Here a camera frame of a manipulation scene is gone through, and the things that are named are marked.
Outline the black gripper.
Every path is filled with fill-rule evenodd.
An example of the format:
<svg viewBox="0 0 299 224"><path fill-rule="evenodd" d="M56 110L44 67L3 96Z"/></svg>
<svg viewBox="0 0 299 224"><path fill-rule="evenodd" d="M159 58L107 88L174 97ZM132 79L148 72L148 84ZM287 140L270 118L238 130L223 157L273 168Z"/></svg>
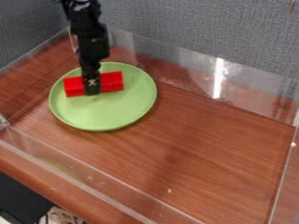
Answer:
<svg viewBox="0 0 299 224"><path fill-rule="evenodd" d="M110 56L108 28L99 21L102 5L99 0L60 0L70 31L79 41L79 64L87 95L100 93L99 62Z"/></svg>

